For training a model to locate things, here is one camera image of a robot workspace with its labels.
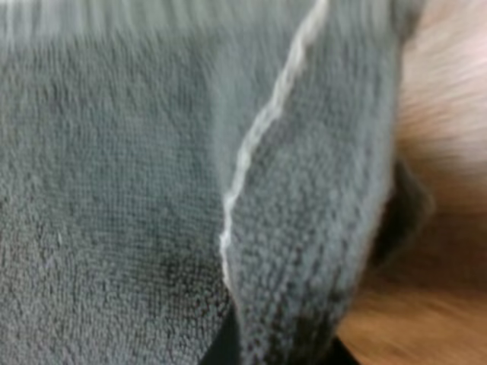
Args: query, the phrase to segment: gray fabric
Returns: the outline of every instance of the gray fabric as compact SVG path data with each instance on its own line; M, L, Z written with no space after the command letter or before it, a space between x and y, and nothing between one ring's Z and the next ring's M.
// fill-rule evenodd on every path
M1 365L201 359L230 305L222 196L312 3L0 5ZM405 3L332 2L257 151L230 251L245 364L308 363L352 298L390 191Z

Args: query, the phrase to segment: knit fabric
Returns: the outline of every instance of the knit fabric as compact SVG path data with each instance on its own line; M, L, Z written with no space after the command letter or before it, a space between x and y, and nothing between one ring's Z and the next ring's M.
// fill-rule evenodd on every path
M220 234L312 0L0 4L0 365L312 363L390 194L408 0L331 1Z

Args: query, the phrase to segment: white stitching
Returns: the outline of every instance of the white stitching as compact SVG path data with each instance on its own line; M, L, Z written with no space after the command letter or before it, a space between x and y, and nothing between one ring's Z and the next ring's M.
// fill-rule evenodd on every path
M291 42L288 59L278 76L270 101L260 110L237 152L237 163L230 189L224 195L224 230L220 235L224 282L230 289L227 249L231 244L232 212L242 194L252 156L271 124L282 115L285 102L291 94L296 79L305 66L307 48L315 41L324 27L329 10L329 0L317 0L301 23Z

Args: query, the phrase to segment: gray towel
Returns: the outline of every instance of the gray towel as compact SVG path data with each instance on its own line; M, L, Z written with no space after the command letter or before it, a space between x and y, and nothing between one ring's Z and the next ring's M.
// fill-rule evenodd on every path
M390 197L420 6L331 1L231 212L230 292L225 193L313 6L0 5L0 365L197 364L230 298L244 364L320 356Z

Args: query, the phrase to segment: terry cloth texture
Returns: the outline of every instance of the terry cloth texture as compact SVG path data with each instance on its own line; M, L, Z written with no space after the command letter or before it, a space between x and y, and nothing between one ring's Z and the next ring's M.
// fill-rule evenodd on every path
M417 1L331 1L220 235L312 0L0 4L0 365L312 363L390 196Z

